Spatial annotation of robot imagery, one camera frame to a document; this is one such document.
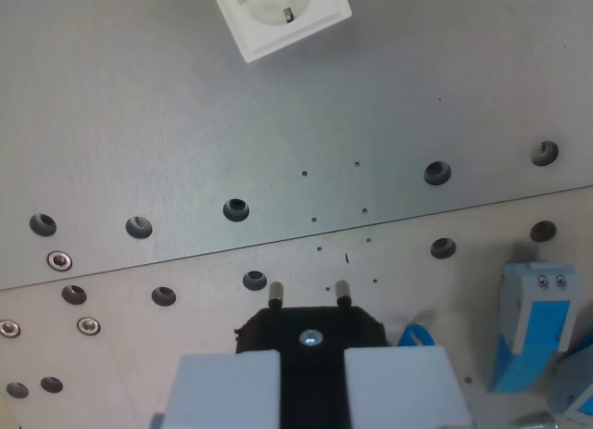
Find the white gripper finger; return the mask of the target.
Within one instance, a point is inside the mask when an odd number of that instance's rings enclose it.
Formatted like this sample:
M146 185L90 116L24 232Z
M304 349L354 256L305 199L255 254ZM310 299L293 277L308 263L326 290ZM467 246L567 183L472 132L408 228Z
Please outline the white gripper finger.
M353 428L472 428L473 416L441 346L345 351Z
M181 357L152 428L279 428L281 356L275 350Z

